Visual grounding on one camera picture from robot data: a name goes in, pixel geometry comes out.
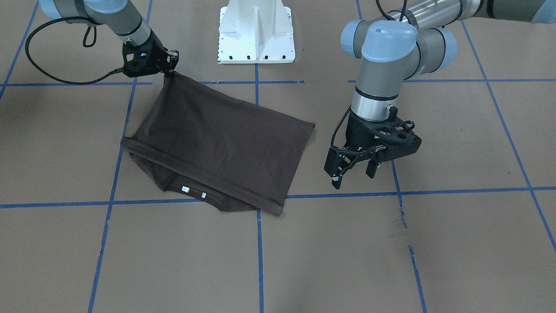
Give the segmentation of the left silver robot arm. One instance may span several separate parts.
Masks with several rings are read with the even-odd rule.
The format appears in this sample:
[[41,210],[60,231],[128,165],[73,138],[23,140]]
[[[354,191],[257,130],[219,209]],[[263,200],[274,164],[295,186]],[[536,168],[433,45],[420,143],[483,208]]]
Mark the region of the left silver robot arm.
[[342,31],[345,53],[360,60],[359,76],[346,121],[345,144],[331,138],[325,172],[335,189],[357,163],[367,162],[373,178],[384,162],[418,151],[422,140],[413,121],[398,117],[402,83],[447,67],[457,54],[457,40],[447,24],[471,17],[528,23],[555,22],[553,0],[417,0],[375,20],[352,20]]

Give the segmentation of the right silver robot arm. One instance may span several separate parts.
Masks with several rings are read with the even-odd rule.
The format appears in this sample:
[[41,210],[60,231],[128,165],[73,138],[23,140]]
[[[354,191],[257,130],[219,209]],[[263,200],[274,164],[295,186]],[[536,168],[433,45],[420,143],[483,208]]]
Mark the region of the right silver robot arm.
[[89,83],[97,83],[116,73],[124,73],[127,77],[171,73],[178,64],[179,52],[169,51],[163,46],[129,0],[40,0],[39,5],[51,21],[28,36],[25,50],[29,60],[32,37],[51,24],[67,22],[87,24],[86,34],[105,24],[123,42],[123,66]]

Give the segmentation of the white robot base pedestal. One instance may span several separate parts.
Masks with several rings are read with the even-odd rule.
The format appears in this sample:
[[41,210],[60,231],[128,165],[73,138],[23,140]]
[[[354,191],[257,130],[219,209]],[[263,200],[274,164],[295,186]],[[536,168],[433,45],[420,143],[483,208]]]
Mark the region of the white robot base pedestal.
[[282,0],[231,0],[219,18],[218,63],[295,61],[292,13]]

